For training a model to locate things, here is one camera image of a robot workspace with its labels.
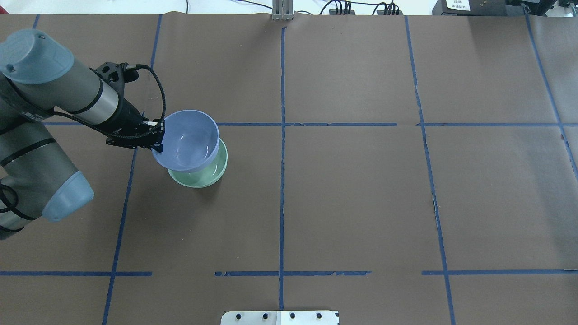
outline light blue joint cap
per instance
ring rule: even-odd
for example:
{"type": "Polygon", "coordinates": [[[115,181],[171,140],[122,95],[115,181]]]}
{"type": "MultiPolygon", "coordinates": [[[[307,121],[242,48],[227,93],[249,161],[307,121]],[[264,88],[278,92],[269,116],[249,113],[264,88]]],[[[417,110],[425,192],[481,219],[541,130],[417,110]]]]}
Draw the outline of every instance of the light blue joint cap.
{"type": "Polygon", "coordinates": [[[47,83],[73,64],[72,52],[38,29],[21,29],[0,43],[0,71],[14,82],[47,83]]]}
{"type": "Polygon", "coordinates": [[[94,198],[94,192],[81,171],[75,172],[54,193],[42,211],[48,221],[57,222],[82,208],[94,198]]]}

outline white floor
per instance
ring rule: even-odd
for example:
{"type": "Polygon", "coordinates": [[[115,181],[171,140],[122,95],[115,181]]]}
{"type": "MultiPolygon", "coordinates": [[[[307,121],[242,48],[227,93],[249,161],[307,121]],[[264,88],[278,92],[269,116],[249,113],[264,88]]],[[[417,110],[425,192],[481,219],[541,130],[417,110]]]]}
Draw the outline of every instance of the white floor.
{"type": "MultiPolygon", "coordinates": [[[[235,0],[188,0],[189,13],[259,13],[271,12],[262,6],[235,0]]],[[[253,0],[271,6],[271,0],[253,0]]],[[[396,0],[395,3],[406,15],[430,15],[436,0],[396,0]]],[[[307,10],[319,14],[325,0],[294,0],[294,10],[307,10]]],[[[185,12],[186,0],[0,0],[0,5],[10,13],[166,13],[185,12]]],[[[356,14],[371,14],[373,5],[353,4],[356,14]]],[[[569,9],[555,6],[549,16],[571,16],[569,9]]]]}

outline white bracket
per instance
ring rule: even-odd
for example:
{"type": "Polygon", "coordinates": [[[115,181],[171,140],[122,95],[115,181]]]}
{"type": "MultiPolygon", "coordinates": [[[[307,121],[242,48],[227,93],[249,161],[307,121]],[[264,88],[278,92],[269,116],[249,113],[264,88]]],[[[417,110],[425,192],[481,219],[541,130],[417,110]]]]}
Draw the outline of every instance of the white bracket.
{"type": "Polygon", "coordinates": [[[273,20],[293,20],[293,0],[273,0],[273,20]]]}
{"type": "Polygon", "coordinates": [[[339,325],[339,312],[226,312],[221,318],[221,325],[339,325]]]}

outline label with printed text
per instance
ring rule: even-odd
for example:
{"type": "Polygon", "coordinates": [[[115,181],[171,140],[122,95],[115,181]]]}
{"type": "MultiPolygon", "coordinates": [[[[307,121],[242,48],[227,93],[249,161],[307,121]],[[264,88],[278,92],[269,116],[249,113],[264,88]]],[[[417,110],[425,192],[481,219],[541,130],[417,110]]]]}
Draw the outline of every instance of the label with printed text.
{"type": "Polygon", "coordinates": [[[470,11],[469,0],[446,0],[449,9],[470,11]]]}

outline green bowl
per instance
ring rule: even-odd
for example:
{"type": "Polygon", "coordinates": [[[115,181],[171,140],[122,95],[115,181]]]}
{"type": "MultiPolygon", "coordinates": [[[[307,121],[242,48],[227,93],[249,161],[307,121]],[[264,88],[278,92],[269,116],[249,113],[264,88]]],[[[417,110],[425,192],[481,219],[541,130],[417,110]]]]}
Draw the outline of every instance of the green bowl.
{"type": "Polygon", "coordinates": [[[215,159],[204,169],[198,172],[184,173],[175,172],[170,169],[169,175],[183,186],[192,187],[194,189],[201,189],[203,187],[215,184],[225,173],[227,168],[228,153],[227,146],[223,140],[219,139],[218,152],[215,159]]]}

